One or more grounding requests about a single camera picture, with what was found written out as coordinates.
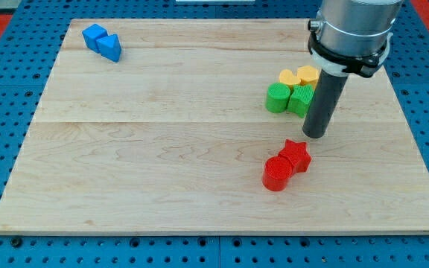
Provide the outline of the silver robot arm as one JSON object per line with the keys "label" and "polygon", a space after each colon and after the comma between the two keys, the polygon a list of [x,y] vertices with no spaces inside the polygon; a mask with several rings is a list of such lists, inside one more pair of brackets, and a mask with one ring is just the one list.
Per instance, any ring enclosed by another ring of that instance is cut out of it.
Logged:
{"label": "silver robot arm", "polygon": [[308,50],[335,77],[371,77],[390,52],[402,0],[323,0],[308,21]]}

